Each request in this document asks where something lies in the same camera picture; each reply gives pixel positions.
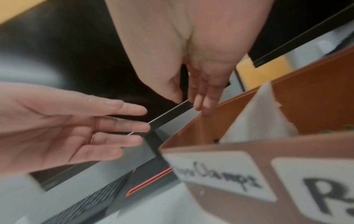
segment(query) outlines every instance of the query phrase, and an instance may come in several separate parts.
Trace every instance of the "handwritten label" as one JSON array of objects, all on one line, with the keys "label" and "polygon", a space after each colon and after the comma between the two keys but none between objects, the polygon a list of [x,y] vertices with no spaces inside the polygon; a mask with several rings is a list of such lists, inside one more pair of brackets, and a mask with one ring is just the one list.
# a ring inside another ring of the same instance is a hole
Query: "handwritten label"
[{"label": "handwritten label", "polygon": [[269,202],[277,200],[250,155],[245,152],[164,154],[179,179]]},{"label": "handwritten label", "polygon": [[354,223],[353,159],[277,158],[272,166],[304,216]]}]

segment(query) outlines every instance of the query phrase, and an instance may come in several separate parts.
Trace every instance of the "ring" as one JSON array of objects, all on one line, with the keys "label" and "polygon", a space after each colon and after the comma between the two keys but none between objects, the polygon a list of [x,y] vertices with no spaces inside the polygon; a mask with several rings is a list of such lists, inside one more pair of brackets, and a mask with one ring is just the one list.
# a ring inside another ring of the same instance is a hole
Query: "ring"
[{"label": "ring", "polygon": [[95,133],[92,134],[91,136],[91,141],[90,141],[90,145],[92,145],[92,142],[93,142],[93,138],[95,137]]}]

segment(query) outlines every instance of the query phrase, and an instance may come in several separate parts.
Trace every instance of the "red accent stripe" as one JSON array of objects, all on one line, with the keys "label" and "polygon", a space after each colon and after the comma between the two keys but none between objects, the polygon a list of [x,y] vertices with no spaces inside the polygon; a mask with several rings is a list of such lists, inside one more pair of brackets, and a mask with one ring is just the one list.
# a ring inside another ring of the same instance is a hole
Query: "red accent stripe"
[{"label": "red accent stripe", "polygon": [[143,187],[146,187],[147,185],[153,183],[154,181],[162,178],[163,176],[165,176],[165,175],[167,175],[167,174],[169,174],[171,172],[172,172],[172,168],[168,168],[168,169],[162,171],[161,173],[159,173],[159,174],[153,176],[152,178],[150,178],[149,180],[144,181],[143,183],[139,184],[138,186],[132,188],[130,191],[128,191],[128,193],[126,194],[125,197],[128,197],[129,195],[137,192],[138,190],[142,189]]}]

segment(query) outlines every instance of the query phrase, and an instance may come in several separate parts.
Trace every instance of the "white tissue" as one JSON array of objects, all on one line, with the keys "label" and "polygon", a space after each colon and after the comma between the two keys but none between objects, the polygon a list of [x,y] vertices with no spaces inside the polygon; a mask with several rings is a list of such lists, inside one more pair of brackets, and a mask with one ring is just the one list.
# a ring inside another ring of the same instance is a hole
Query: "white tissue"
[{"label": "white tissue", "polygon": [[270,82],[263,84],[246,105],[220,143],[279,139],[297,136],[276,102]]}]

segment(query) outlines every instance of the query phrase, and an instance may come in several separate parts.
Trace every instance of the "yellow surface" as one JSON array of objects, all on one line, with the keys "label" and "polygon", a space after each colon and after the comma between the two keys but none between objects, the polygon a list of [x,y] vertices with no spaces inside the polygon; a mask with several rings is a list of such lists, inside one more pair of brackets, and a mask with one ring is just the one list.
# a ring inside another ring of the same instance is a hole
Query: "yellow surface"
[{"label": "yellow surface", "polygon": [[45,0],[0,0],[0,24]]},{"label": "yellow surface", "polygon": [[285,56],[280,56],[258,68],[253,66],[250,58],[247,58],[242,60],[236,68],[248,89],[253,89],[293,71]]}]

